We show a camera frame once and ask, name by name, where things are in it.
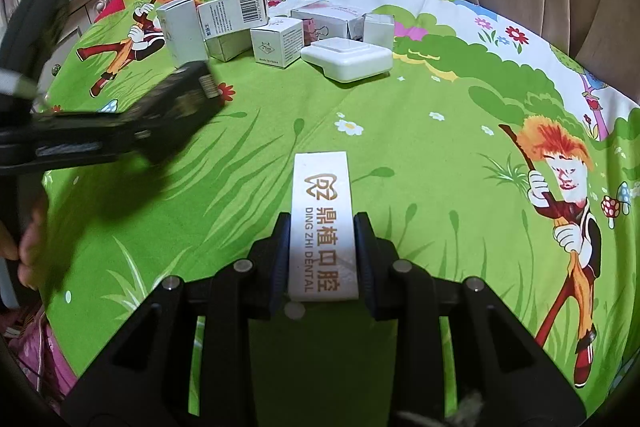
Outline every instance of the white cardboard box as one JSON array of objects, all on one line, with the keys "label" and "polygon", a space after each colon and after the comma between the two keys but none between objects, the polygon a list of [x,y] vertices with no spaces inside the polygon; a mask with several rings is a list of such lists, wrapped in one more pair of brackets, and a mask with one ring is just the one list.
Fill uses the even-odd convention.
[{"label": "white cardboard box", "polygon": [[194,60],[209,60],[193,0],[170,1],[158,7],[156,14],[176,68]]},{"label": "white cardboard box", "polygon": [[198,6],[204,39],[264,26],[267,0],[211,0]]},{"label": "white cardboard box", "polygon": [[304,22],[305,46],[331,37],[361,41],[365,13],[360,8],[338,6],[328,1],[316,1],[291,10],[292,17]]},{"label": "white cardboard box", "polygon": [[207,39],[207,51],[213,58],[217,58],[222,62],[237,57],[242,52],[251,49],[250,30],[242,30],[241,32],[228,33]]},{"label": "white cardboard box", "polygon": [[286,68],[300,58],[305,42],[302,21],[290,17],[272,17],[269,24],[251,30],[255,61]]},{"label": "white cardboard box", "polygon": [[358,298],[347,153],[296,154],[289,283],[292,301]]},{"label": "white cardboard box", "polygon": [[395,31],[396,21],[393,15],[367,13],[364,16],[362,41],[393,51]]}]

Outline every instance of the pink clothing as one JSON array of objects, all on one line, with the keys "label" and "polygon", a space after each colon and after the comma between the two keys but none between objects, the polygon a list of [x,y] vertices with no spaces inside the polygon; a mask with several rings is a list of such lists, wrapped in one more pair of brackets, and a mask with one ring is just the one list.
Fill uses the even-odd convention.
[{"label": "pink clothing", "polygon": [[77,378],[60,351],[43,305],[0,314],[0,333],[32,386],[59,411]]}]

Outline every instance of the black sleeve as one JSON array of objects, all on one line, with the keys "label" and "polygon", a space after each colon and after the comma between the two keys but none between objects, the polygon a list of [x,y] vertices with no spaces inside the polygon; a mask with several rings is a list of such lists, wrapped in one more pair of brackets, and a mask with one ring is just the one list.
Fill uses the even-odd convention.
[{"label": "black sleeve", "polygon": [[594,276],[600,277],[600,254],[602,251],[602,236],[600,235],[600,227],[595,219],[590,219],[587,225],[589,237],[591,239],[591,258],[588,265],[593,269]]},{"label": "black sleeve", "polygon": [[136,60],[143,60],[149,55],[153,55],[156,51],[164,46],[164,39],[159,38],[149,44],[144,50],[136,51]]}]

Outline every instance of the screw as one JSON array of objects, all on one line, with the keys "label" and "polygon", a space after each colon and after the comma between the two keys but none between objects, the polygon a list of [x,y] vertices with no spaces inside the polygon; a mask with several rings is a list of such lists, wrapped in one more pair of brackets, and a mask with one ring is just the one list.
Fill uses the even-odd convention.
[{"label": "screw", "polygon": [[238,259],[234,263],[234,270],[240,273],[245,273],[251,270],[254,267],[254,263],[249,261],[248,259]]},{"label": "screw", "polygon": [[411,264],[411,261],[407,261],[406,259],[398,259],[397,261],[394,261],[392,266],[398,273],[411,272],[412,267],[414,267],[414,265]]},{"label": "screw", "polygon": [[466,280],[465,284],[470,290],[473,290],[474,292],[484,290],[484,282],[479,277],[469,277],[469,279]]},{"label": "screw", "polygon": [[178,286],[180,286],[180,278],[175,275],[162,279],[162,288],[165,290],[175,290]]}]

